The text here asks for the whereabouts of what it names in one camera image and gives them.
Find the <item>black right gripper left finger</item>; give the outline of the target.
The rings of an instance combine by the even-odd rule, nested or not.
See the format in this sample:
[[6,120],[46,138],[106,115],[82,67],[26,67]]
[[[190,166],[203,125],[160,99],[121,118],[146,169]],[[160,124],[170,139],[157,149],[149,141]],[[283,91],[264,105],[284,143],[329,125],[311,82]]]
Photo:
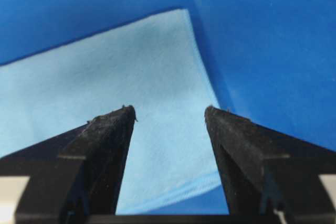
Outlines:
[[132,106],[1,158],[1,223],[85,223],[116,211]]

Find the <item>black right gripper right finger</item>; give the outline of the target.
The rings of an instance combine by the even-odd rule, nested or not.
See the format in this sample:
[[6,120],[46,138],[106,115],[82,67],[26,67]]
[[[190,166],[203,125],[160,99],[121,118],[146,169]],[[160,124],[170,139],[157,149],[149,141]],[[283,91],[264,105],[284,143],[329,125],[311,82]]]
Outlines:
[[335,152],[209,106],[225,223],[335,223]]

